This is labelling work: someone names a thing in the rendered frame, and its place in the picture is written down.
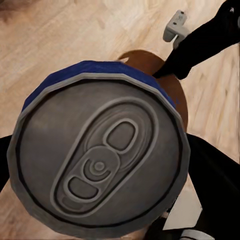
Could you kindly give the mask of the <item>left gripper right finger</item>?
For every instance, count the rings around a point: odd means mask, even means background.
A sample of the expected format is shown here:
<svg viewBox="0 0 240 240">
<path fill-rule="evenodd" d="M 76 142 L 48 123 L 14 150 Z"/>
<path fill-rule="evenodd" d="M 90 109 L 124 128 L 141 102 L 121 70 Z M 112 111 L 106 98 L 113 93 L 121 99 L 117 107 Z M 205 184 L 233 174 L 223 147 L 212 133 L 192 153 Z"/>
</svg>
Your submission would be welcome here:
<svg viewBox="0 0 240 240">
<path fill-rule="evenodd" d="M 240 240 L 240 164 L 204 139 L 186 133 L 188 173 L 215 240 Z"/>
</svg>

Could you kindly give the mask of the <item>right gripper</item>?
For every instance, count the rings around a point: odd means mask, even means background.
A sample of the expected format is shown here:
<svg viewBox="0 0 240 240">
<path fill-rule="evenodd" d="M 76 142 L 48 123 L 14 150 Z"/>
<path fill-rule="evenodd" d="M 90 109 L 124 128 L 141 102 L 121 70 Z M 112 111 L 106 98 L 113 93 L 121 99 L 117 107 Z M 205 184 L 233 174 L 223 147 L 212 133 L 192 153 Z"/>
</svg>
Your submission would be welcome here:
<svg viewBox="0 0 240 240">
<path fill-rule="evenodd" d="M 153 74 L 155 78 L 174 74 L 178 80 L 185 79 L 193 66 L 219 53 L 207 44 L 203 27 L 204 24 L 188 34 L 178 48 L 172 50 L 165 65 Z"/>
</svg>

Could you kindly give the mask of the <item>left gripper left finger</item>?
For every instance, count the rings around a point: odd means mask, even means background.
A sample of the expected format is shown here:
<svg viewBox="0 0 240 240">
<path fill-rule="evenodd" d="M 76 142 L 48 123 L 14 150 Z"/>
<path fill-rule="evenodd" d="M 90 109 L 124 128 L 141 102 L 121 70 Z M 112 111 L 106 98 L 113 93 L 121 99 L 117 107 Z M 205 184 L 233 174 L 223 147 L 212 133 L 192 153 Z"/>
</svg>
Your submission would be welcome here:
<svg viewBox="0 0 240 240">
<path fill-rule="evenodd" d="M 0 193 L 10 178 L 7 150 L 11 141 L 12 135 L 0 138 Z"/>
</svg>

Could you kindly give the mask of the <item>can of soda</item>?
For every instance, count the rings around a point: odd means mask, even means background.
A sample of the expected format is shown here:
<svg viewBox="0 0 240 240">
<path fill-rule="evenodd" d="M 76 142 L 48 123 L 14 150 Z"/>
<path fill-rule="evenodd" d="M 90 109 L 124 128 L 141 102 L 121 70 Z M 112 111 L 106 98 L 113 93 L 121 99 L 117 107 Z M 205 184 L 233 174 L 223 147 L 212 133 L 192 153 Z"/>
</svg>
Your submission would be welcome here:
<svg viewBox="0 0 240 240">
<path fill-rule="evenodd" d="M 153 76 L 84 60 L 25 100 L 6 152 L 11 188 L 59 234 L 121 238 L 173 207 L 189 173 L 186 133 Z"/>
</svg>

